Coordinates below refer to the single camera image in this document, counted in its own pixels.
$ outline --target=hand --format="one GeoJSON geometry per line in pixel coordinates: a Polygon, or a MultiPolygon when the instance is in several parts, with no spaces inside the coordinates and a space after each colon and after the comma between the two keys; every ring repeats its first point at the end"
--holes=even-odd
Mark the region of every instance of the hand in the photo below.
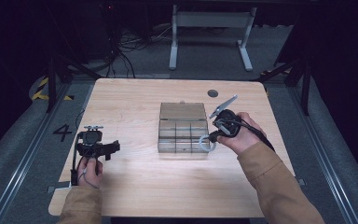
{"type": "MultiPolygon", "coordinates": [[[[264,135],[266,135],[263,130],[260,128],[260,126],[255,123],[251,117],[249,117],[249,114],[246,112],[240,112],[237,114],[237,116],[240,116],[243,120],[248,122],[251,126],[257,128],[260,130],[264,135]]],[[[228,138],[225,136],[218,136],[217,142],[225,145],[226,147],[231,148],[237,155],[240,155],[244,150],[251,147],[252,145],[260,142],[260,139],[251,131],[249,131],[247,128],[241,127],[240,132],[237,134],[237,136],[233,138],[228,138]]]]}
{"type": "Polygon", "coordinates": [[[103,180],[103,164],[98,161],[98,175],[95,174],[96,165],[97,160],[95,160],[95,158],[89,158],[89,160],[87,160],[87,158],[83,157],[81,159],[77,170],[77,183],[79,186],[95,189],[101,186],[101,181],[103,180]]]}

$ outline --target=right hand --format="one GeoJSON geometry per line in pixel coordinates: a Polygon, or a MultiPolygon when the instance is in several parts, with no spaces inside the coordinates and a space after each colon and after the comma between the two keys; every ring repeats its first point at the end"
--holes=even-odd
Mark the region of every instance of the right hand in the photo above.
{"type": "MultiPolygon", "coordinates": [[[[260,130],[264,135],[266,135],[260,126],[249,116],[246,112],[240,112],[237,114],[241,119],[248,122],[251,126],[260,130]]],[[[218,136],[217,142],[225,145],[226,147],[231,148],[237,155],[240,155],[244,150],[248,149],[252,145],[260,142],[260,139],[247,128],[241,127],[240,132],[237,136],[233,138],[228,138],[225,136],[218,136]]]]}

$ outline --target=white stand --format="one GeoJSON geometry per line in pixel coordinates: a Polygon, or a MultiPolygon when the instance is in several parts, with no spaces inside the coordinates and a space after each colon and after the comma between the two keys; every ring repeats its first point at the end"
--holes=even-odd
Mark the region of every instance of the white stand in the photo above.
{"type": "Polygon", "coordinates": [[[170,69],[176,69],[178,53],[178,26],[185,27],[233,27],[245,30],[243,39],[238,40],[238,47],[241,52],[243,64],[246,71],[252,71],[253,67],[246,51],[246,42],[251,33],[253,21],[255,19],[256,7],[252,7],[250,12],[188,12],[177,11],[177,6],[173,6],[172,12],[172,46],[170,69]]]}

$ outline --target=gray carpet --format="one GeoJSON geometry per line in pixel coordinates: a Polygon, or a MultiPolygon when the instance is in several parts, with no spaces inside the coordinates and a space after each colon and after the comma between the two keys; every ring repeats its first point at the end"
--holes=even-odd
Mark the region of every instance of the gray carpet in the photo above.
{"type": "MultiPolygon", "coordinates": [[[[253,72],[244,70],[241,56],[235,45],[236,40],[241,39],[241,31],[235,29],[226,29],[220,35],[213,35],[204,30],[182,32],[179,37],[178,62],[175,71],[168,69],[171,49],[171,42],[168,39],[163,39],[145,49],[133,50],[126,55],[131,60],[138,78],[245,81],[259,77],[261,71],[272,68],[290,29],[290,27],[263,27],[252,30],[247,49],[253,63],[253,72]]],[[[122,60],[115,60],[113,69],[116,77],[127,75],[126,65],[129,67],[122,60]]],[[[107,70],[103,70],[100,74],[104,76],[106,72],[107,70]]],[[[265,86],[283,141],[296,171],[296,178],[305,181],[306,185],[301,188],[321,212],[326,223],[345,223],[346,220],[326,181],[321,165],[316,159],[302,115],[296,110],[296,101],[291,98],[289,89],[282,84],[283,79],[284,75],[279,75],[266,82],[265,86]]],[[[39,81],[36,80],[33,87],[30,87],[31,94],[39,81]]],[[[7,210],[2,215],[2,223],[55,223],[58,220],[57,217],[48,213],[52,193],[48,193],[47,188],[57,185],[75,138],[76,119],[78,124],[92,85],[93,80],[87,76],[75,76],[69,91],[65,93],[74,95],[75,99],[62,101],[55,116],[51,118],[40,147],[34,155],[32,165],[27,170],[19,190],[13,192],[13,200],[9,202],[7,210]],[[54,134],[54,131],[59,130],[63,125],[68,125],[68,132],[72,133],[66,135],[62,141],[62,136],[54,134]]],[[[46,116],[47,106],[47,101],[35,100],[1,140],[0,198],[46,116]]],[[[350,150],[331,119],[313,82],[310,89],[309,119],[358,217],[358,165],[351,156],[350,150]]],[[[103,219],[103,223],[110,223],[110,221],[109,217],[103,219]]],[[[136,218],[115,219],[116,223],[159,223],[160,221],[136,218]]],[[[215,220],[213,223],[215,222],[243,223],[243,220],[222,219],[215,220]]],[[[266,223],[266,221],[264,218],[252,218],[251,223],[266,223]]]]}

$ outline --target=metal leg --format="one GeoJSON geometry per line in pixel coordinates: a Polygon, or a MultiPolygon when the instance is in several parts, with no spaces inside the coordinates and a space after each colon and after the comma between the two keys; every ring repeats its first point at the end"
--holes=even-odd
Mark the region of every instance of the metal leg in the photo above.
{"type": "Polygon", "coordinates": [[[303,76],[303,86],[301,90],[301,108],[304,111],[306,116],[309,116],[308,112],[308,100],[310,96],[310,66],[308,62],[305,61],[305,71],[303,76]]]}
{"type": "Polygon", "coordinates": [[[170,70],[176,69],[176,59],[178,55],[178,40],[177,40],[177,6],[173,5],[172,12],[172,45],[171,45],[171,57],[170,57],[170,70]]]}
{"type": "Polygon", "coordinates": [[[289,72],[289,75],[284,80],[284,84],[286,87],[295,87],[301,77],[304,75],[306,69],[306,61],[305,59],[298,59],[293,62],[293,67],[289,72]]]}
{"type": "Polygon", "coordinates": [[[245,34],[243,35],[243,39],[238,41],[238,47],[240,49],[242,61],[243,61],[243,64],[245,65],[245,70],[248,72],[252,71],[253,67],[252,67],[251,60],[248,55],[248,51],[246,50],[246,43],[248,42],[249,34],[251,33],[251,30],[252,30],[252,25],[255,20],[256,10],[257,10],[256,7],[252,7],[248,22],[246,24],[245,34]]]}
{"type": "Polygon", "coordinates": [[[277,75],[279,75],[280,73],[286,71],[287,69],[289,69],[289,68],[291,68],[293,66],[296,66],[297,64],[299,64],[300,61],[301,60],[298,59],[298,60],[292,61],[290,63],[286,63],[284,65],[281,65],[281,66],[275,68],[274,70],[272,70],[270,72],[266,72],[266,74],[264,76],[261,76],[261,77],[256,78],[256,79],[250,79],[250,81],[256,81],[256,82],[263,83],[263,82],[269,80],[272,77],[276,77],[277,75]]]}
{"type": "Polygon", "coordinates": [[[57,102],[55,60],[56,59],[51,58],[48,64],[48,110],[46,113],[50,113],[57,102]]]}

